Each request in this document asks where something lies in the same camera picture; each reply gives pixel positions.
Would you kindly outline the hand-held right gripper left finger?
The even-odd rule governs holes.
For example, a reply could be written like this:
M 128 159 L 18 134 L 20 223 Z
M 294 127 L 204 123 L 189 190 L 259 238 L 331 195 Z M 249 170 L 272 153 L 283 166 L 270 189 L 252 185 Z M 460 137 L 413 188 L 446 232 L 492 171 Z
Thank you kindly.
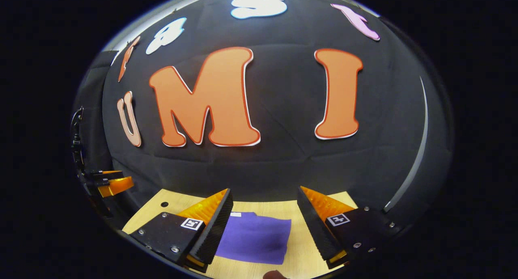
M 162 211 L 153 215 L 129 235 L 168 261 L 205 273 L 213 262 L 232 207 L 232 192 L 227 188 L 178 214 Z

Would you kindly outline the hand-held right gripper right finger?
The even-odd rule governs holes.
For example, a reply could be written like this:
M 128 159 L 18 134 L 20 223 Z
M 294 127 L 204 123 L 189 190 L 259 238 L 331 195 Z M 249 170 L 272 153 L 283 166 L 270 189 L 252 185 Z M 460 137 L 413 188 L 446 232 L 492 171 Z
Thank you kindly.
M 354 208 L 303 186 L 297 205 L 328 268 L 365 260 L 405 229 L 382 211 Z

